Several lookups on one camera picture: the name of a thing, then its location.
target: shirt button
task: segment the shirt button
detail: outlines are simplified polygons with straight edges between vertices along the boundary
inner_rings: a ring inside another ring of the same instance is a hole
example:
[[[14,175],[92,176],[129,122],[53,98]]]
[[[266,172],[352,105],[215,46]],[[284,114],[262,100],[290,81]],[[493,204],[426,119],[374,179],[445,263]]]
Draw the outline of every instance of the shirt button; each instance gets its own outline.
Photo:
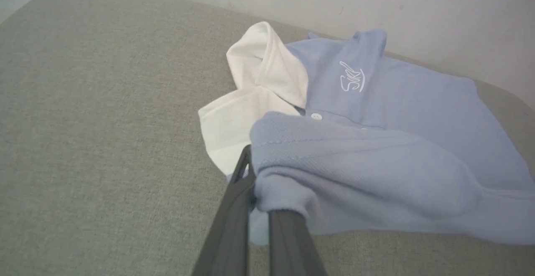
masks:
[[[323,116],[321,116],[318,113],[313,113],[313,114],[310,115],[310,117],[312,117],[312,119],[315,119],[315,120],[322,120],[323,119]]]

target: gray fabric sofa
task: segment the gray fabric sofa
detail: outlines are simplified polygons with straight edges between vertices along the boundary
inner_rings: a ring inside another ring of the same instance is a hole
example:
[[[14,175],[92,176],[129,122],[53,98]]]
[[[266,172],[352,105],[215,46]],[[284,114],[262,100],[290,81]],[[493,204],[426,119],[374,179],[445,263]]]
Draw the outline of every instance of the gray fabric sofa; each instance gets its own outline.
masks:
[[[189,275],[225,190],[197,110],[259,18],[186,0],[32,0],[0,25],[0,274]],[[285,42],[307,31],[272,22]],[[535,113],[478,82],[535,171]],[[528,276],[535,248],[457,235],[315,238],[330,275]],[[252,246],[251,274],[268,275]]]

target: white wall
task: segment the white wall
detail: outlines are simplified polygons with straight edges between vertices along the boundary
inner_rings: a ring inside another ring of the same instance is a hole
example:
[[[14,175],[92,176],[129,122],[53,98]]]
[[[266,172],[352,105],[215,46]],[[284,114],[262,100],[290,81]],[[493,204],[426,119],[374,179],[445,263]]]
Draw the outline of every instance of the white wall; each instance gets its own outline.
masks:
[[[0,0],[0,20],[28,0]],[[503,87],[535,108],[535,0],[197,0],[333,36],[384,28],[387,51]]]

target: embroidered logo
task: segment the embroidered logo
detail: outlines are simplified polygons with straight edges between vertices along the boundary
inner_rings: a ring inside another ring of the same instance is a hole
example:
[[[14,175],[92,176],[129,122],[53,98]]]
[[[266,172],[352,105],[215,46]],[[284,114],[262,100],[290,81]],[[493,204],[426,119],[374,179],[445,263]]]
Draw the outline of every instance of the embroidered logo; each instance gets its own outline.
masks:
[[[346,75],[340,76],[340,85],[342,86],[342,90],[347,92],[349,91],[349,89],[359,89],[359,92],[362,92],[362,89],[364,88],[364,83],[366,81],[362,69],[359,69],[359,72],[356,72],[342,61],[340,61],[340,65],[346,68]]]

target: light blue polo shirt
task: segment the light blue polo shirt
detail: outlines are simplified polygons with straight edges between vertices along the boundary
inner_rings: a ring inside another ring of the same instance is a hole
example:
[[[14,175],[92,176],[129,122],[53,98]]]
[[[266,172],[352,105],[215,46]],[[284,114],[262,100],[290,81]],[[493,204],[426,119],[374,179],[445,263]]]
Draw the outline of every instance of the light blue polo shirt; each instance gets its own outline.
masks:
[[[305,116],[252,128],[258,208],[298,211],[313,234],[535,243],[535,184],[474,82],[384,57],[385,45],[382,30],[287,45],[309,76]]]

